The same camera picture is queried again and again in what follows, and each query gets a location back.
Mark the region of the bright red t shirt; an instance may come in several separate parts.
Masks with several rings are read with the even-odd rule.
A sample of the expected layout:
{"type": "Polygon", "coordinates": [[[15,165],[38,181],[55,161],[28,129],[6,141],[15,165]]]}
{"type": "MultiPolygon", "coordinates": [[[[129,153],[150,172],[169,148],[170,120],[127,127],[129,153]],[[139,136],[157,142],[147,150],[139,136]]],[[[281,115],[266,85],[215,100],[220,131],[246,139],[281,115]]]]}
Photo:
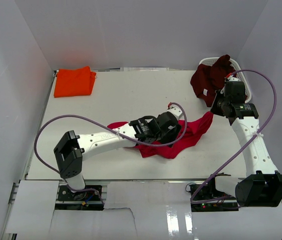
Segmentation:
{"type": "Polygon", "coordinates": [[[200,138],[209,130],[213,121],[213,114],[206,112],[201,118],[187,123],[184,137],[175,143],[173,147],[150,147],[137,145],[128,149],[138,150],[143,158],[161,156],[165,159],[174,159],[183,150],[195,146],[200,138]]]}

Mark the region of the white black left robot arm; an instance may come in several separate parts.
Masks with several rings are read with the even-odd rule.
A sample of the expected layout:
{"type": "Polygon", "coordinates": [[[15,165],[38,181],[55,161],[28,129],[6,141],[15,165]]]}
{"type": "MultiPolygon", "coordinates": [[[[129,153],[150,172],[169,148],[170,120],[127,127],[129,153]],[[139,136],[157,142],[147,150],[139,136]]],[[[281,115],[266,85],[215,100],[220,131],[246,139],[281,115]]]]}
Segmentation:
{"type": "Polygon", "coordinates": [[[183,116],[180,110],[164,112],[158,117],[144,116],[133,120],[114,132],[99,132],[77,135],[73,130],[66,132],[54,148],[60,177],[69,186],[69,194],[77,200],[86,195],[86,185],[82,174],[83,161],[88,158],[119,148],[136,145],[168,144],[177,139],[181,130],[178,123],[183,116]]]}

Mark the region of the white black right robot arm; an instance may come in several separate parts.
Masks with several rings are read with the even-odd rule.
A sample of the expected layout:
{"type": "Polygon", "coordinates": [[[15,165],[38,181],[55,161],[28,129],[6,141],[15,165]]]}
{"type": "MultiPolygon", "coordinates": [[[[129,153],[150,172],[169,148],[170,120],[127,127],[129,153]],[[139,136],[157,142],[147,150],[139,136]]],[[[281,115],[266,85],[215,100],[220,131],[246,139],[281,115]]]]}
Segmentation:
{"type": "Polygon", "coordinates": [[[256,107],[245,101],[245,84],[229,77],[224,88],[217,91],[211,112],[226,117],[235,132],[246,166],[246,178],[217,175],[206,188],[216,200],[227,194],[241,207],[277,207],[282,200],[282,174],[272,162],[263,137],[257,133],[259,119],[256,107]]]}

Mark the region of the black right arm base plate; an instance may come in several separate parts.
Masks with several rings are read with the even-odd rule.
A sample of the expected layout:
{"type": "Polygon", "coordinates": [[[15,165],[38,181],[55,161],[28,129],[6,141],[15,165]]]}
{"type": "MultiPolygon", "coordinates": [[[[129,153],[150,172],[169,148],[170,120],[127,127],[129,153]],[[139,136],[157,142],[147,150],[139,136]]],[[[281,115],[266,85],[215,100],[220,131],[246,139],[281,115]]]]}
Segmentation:
{"type": "Polygon", "coordinates": [[[225,193],[217,191],[212,183],[206,184],[199,193],[194,197],[194,201],[209,200],[212,201],[200,204],[191,204],[193,213],[209,213],[209,212],[235,212],[239,210],[239,206],[234,197],[226,199],[217,199],[226,196],[225,193]]]}

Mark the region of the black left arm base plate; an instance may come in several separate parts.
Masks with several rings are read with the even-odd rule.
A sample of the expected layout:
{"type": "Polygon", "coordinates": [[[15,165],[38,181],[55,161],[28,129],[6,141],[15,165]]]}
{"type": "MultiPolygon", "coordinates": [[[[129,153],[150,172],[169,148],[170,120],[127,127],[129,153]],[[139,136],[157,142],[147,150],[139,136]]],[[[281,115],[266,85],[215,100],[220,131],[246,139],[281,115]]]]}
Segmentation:
{"type": "Polygon", "coordinates": [[[87,185],[86,189],[94,189],[85,192],[73,192],[66,185],[59,186],[55,210],[68,211],[102,211],[103,204],[96,193],[102,195],[101,185],[87,185]]]}

